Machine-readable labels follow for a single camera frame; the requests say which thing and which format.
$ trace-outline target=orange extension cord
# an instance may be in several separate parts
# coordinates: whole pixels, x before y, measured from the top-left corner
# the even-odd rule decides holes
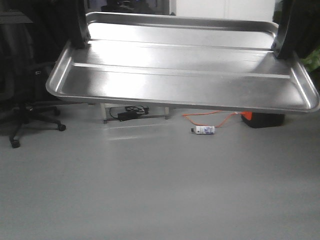
[[[205,124],[199,124],[199,123],[196,123],[195,121],[191,120],[189,118],[189,116],[205,116],[205,115],[211,115],[211,114],[217,114],[217,113],[221,113],[222,110],[219,110],[219,111],[212,111],[212,112],[206,112],[206,113],[193,113],[193,114],[183,114],[182,116],[185,118],[185,119],[188,119],[192,124],[196,125],[196,126],[209,126],[209,125],[205,125]],[[221,128],[227,121],[229,118],[231,118],[232,116],[234,115],[238,115],[238,114],[241,114],[241,115],[244,115],[245,112],[233,112],[231,114],[229,114],[219,125],[215,126],[216,128]]]

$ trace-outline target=tray rim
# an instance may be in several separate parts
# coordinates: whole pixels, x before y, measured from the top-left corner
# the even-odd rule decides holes
[[[265,31],[259,31],[259,32],[265,32],[271,34],[273,37],[276,36],[277,30],[278,30],[278,25],[274,22],[269,22],[269,21],[250,21],[250,20],[234,20],[234,19],[220,19],[220,18],[201,18],[201,17],[177,17],[177,16],[170,16],[170,15],[150,15],[150,14],[127,14],[127,13],[113,13],[113,12],[90,12],[86,14],[87,16],[87,24],[90,25],[92,23],[99,23],[98,19],[92,19],[95,16],[112,16],[112,17],[119,17],[119,16],[126,16],[126,17],[131,17],[131,18],[142,18],[142,19],[156,19],[156,20],[178,20],[178,21],[205,21],[206,23],[219,23],[219,27],[210,27],[206,26],[205,28],[198,27],[196,25],[193,25],[191,28],[192,29],[211,29],[211,30],[219,30],[219,31],[246,31],[246,32],[258,32],[254,30],[257,28],[259,24],[262,24],[264,26],[270,27],[272,30],[265,30]],[[236,28],[228,28],[229,24],[237,24]],[[243,25],[249,24],[251,28],[245,29],[245,30],[240,30],[240,27],[243,27]],[[134,26],[154,26],[152,23],[148,24],[132,24]],[[167,24],[162,24],[162,25],[157,25],[156,27],[164,27],[168,28]],[[179,24],[173,24],[171,25],[172,28],[184,28],[184,29],[190,29],[189,25],[179,25]],[[314,93],[316,97],[316,102],[314,107],[312,108],[256,108],[256,107],[238,107],[238,106],[213,106],[209,105],[207,103],[194,103],[194,102],[173,102],[173,101],[164,101],[162,100],[161,102],[159,100],[150,100],[150,99],[128,99],[128,98],[114,98],[114,97],[101,97],[101,96],[78,96],[78,95],[72,95],[72,94],[64,94],[60,93],[58,89],[53,89],[51,87],[51,83],[54,81],[55,75],[59,73],[59,70],[62,68],[63,64],[67,64],[66,68],[64,70],[67,71],[67,68],[70,67],[70,63],[68,61],[71,61],[68,59],[68,63],[65,63],[65,58],[67,53],[72,53],[76,49],[72,47],[71,42],[68,41],[66,45],[64,46],[47,82],[46,82],[46,89],[47,91],[64,100],[67,101],[74,101],[74,102],[82,102],[82,103],[110,103],[110,104],[130,104],[130,105],[135,105],[135,104],[141,104],[141,103],[148,103],[148,105],[156,105],[156,106],[166,106],[166,107],[175,107],[175,108],[189,108],[189,109],[208,109],[208,110],[219,110],[220,108],[223,108],[225,111],[239,111],[239,109],[245,110],[245,111],[250,111],[250,112],[257,112],[257,113],[279,113],[279,114],[306,114],[306,113],[312,113],[316,112],[317,110],[320,109],[320,96],[318,91],[316,90],[307,70],[303,66],[301,60],[298,58],[297,54],[293,52],[291,61],[294,61],[299,67],[300,70],[302,71],[302,74],[305,76],[305,80],[308,83],[309,87],[311,88],[311,91]]]

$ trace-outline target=white bottle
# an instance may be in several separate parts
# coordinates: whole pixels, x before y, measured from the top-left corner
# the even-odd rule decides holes
[[[191,132],[197,135],[213,135],[216,133],[215,126],[196,126],[195,129],[191,128]]]

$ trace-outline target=white wall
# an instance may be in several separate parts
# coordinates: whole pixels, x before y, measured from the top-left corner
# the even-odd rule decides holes
[[[177,13],[177,1],[176,0],[169,0],[169,12],[170,13]]]
[[[276,0],[171,0],[176,15],[272,21]]]

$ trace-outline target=gray floor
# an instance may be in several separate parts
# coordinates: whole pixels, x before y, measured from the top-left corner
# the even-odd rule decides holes
[[[99,106],[61,109],[65,132],[31,123],[18,149],[0,128],[1,240],[320,239],[320,112],[198,136],[181,114],[205,111],[103,125]]]

